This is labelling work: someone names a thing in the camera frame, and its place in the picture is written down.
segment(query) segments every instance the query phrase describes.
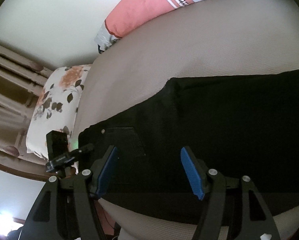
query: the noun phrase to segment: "black cloth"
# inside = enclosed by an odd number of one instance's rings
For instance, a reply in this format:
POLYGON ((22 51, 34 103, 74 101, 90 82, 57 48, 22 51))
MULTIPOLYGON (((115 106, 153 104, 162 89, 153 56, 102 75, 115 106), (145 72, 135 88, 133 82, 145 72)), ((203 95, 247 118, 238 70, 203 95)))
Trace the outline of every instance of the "black cloth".
POLYGON ((172 78, 153 97, 80 133, 80 147, 90 142, 97 150, 79 170, 117 146, 104 199, 124 208, 197 224, 204 201, 180 160, 188 145, 209 168, 250 176, 277 215, 299 205, 299 70, 172 78))

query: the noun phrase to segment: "silver bolt head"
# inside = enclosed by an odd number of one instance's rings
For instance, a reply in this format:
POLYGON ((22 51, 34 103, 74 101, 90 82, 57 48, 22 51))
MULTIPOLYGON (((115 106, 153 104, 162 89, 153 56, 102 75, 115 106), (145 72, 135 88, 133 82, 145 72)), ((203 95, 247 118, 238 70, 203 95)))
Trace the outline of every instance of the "silver bolt head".
POLYGON ((208 171, 208 173, 211 174, 211 175, 216 175, 216 174, 217 174, 217 170, 215 170, 215 169, 210 169, 210 170, 208 171))
POLYGON ((250 181, 251 181, 251 178, 248 177, 248 176, 243 176, 242 179, 243 179, 243 181, 245 181, 245 182, 250 182, 250 181))
POLYGON ((57 180, 57 177, 56 176, 51 176, 49 177, 49 182, 55 182, 57 180))
POLYGON ((90 170, 83 170, 83 171, 82 171, 82 174, 83 174, 84 176, 88 176, 88 175, 91 174, 91 171, 90 171, 90 170))

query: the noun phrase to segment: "black bracket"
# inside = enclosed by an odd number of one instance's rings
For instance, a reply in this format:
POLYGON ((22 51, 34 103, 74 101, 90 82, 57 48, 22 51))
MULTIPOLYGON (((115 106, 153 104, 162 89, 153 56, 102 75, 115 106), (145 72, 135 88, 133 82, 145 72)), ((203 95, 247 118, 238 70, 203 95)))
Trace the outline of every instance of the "black bracket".
POLYGON ((68 151, 67 134, 51 131, 46 135, 48 159, 46 172, 57 173, 60 178, 65 178, 65 168, 73 165, 84 155, 94 150, 94 145, 89 143, 79 149, 68 151))
POLYGON ((91 169, 65 179, 51 176, 35 200, 19 240, 106 240, 93 201, 106 193, 117 159, 117 148, 109 146, 91 169))
POLYGON ((189 147, 182 149, 181 161, 193 193, 200 200, 209 193, 208 207, 202 212, 192 240, 218 239, 226 191, 235 188, 240 193, 236 196, 227 240, 280 240, 272 214, 250 177, 224 177, 219 171, 208 169, 204 161, 197 159, 189 147))

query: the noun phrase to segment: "pillow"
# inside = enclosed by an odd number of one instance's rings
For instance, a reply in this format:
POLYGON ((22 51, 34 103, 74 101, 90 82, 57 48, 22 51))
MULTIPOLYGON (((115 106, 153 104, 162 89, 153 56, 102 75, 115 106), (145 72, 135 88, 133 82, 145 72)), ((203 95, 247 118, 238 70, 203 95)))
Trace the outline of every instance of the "pillow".
POLYGON ((90 65, 62 67, 48 78, 28 128, 28 153, 48 160, 46 134, 52 130, 65 132, 70 144, 78 103, 90 68, 90 65))

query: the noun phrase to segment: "mattress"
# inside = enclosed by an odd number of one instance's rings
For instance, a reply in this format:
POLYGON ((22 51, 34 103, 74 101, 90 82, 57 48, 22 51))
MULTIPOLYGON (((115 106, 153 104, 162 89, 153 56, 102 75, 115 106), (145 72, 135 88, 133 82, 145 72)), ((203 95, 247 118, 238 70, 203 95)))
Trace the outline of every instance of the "mattress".
MULTIPOLYGON (((90 125, 153 96, 172 77, 294 69, 299 69, 299 8, 293 0, 205 0, 188 5, 135 29, 95 60, 72 139, 90 125)), ((105 207, 114 219, 118 208, 105 207)), ((298 226, 295 220, 289 229, 298 226)), ((139 236, 131 225, 124 230, 139 236)), ((142 239, 155 239, 164 230, 142 239)), ((169 233, 165 239, 178 239, 169 233)))

